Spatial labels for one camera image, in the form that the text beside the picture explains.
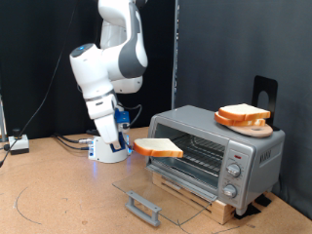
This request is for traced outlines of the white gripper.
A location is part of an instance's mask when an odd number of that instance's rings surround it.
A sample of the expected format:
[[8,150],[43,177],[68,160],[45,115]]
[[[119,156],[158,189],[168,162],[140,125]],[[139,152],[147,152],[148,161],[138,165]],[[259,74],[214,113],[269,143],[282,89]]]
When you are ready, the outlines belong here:
[[118,130],[115,124],[114,116],[112,114],[97,118],[95,124],[98,133],[103,141],[107,144],[112,144],[114,149],[120,149],[121,143],[118,140]]

